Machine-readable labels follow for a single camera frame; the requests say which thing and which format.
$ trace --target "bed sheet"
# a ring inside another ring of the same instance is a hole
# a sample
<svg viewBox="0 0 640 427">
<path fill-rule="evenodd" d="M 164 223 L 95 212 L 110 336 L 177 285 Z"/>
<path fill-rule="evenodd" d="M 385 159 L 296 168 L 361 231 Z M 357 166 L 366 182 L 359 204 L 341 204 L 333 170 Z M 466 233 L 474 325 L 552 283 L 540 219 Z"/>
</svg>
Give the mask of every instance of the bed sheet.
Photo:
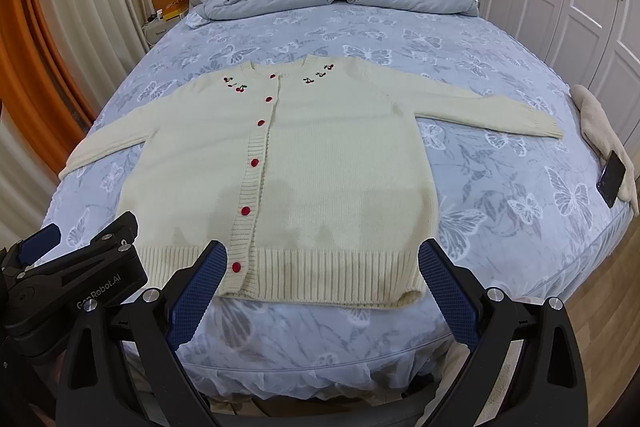
<svg viewBox="0 0 640 427">
<path fill-rule="evenodd" d="M 482 285 L 512 298 L 566 298 L 622 238 L 630 207 L 618 200 L 609 209 L 597 193 L 600 165 L 580 137 L 568 87 L 481 18 L 338 3 L 197 30 L 181 22 L 120 86 L 92 132 L 208 71 L 306 54 L 362 57 L 503 94 L 558 119 L 563 140 L 417 119 L 440 203 L 438 240 Z M 87 244 L 116 217 L 120 188 L 142 147 L 65 178 L 44 221 L 60 227 L 62 243 L 44 261 Z M 403 389 L 433 367 L 450 340 L 429 293 L 390 311 L 214 298 L 177 354 L 212 397 L 329 398 Z"/>
</svg>

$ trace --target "neckline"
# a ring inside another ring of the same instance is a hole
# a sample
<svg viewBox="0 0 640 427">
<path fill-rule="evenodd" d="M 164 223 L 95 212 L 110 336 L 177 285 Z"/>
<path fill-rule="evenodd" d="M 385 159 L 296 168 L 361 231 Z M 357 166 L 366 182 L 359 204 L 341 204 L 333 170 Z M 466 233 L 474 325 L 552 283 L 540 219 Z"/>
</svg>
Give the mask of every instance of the neckline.
<svg viewBox="0 0 640 427">
<path fill-rule="evenodd" d="M 242 63 L 241 70 L 245 74 L 279 74 L 280 76 L 287 76 L 298 73 L 308 66 L 312 66 L 317 59 L 318 57 L 315 55 L 305 55 L 293 62 L 282 62 L 279 64 L 257 64 L 252 60 L 246 60 Z"/>
</svg>

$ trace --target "cream knit cardigan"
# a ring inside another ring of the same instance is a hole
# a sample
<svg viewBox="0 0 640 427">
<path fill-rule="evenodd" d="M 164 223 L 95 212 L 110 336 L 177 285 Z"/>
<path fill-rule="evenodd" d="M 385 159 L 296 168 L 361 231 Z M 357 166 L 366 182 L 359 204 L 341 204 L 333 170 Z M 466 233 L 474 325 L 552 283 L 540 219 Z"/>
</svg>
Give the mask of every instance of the cream knit cardigan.
<svg viewBox="0 0 640 427">
<path fill-rule="evenodd" d="M 203 74 L 88 136 L 60 173 L 145 142 L 118 215 L 162 287 L 212 239 L 219 296 L 389 308 L 425 292 L 438 201 L 416 116 L 562 137 L 556 121 L 359 58 L 307 55 Z"/>
</svg>

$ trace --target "blue gripper pad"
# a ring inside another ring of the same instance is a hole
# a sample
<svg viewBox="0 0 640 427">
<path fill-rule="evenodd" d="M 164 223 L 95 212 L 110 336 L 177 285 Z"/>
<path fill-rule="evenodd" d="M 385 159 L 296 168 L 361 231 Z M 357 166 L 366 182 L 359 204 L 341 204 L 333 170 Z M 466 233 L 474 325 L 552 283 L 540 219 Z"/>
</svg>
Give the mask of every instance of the blue gripper pad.
<svg viewBox="0 0 640 427">
<path fill-rule="evenodd" d="M 31 266 L 59 244 L 60 229 L 54 223 L 51 223 L 20 243 L 18 261 L 23 266 Z"/>
<path fill-rule="evenodd" d="M 418 249 L 418 267 L 453 337 L 474 352 L 480 342 L 478 312 L 458 284 L 446 261 L 441 259 L 427 241 Z"/>
<path fill-rule="evenodd" d="M 180 344 L 193 338 L 213 294 L 226 272 L 226 248 L 222 243 L 212 242 L 205 250 L 205 258 L 191 280 L 175 301 L 171 309 L 170 327 L 166 341 L 174 351 Z"/>
</svg>

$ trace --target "smartphone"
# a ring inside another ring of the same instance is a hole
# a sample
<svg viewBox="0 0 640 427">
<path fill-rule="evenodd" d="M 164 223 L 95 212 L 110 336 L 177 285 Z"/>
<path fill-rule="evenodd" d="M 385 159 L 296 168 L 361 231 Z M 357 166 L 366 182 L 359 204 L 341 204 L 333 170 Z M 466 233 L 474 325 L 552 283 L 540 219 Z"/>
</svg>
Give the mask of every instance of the smartphone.
<svg viewBox="0 0 640 427">
<path fill-rule="evenodd" d="M 596 183 L 596 188 L 600 195 L 604 198 L 605 203 L 611 208 L 616 202 L 618 191 L 622 180 L 625 177 L 626 168 L 615 151 L 611 151 L 607 164 L 604 166 L 602 176 Z"/>
</svg>

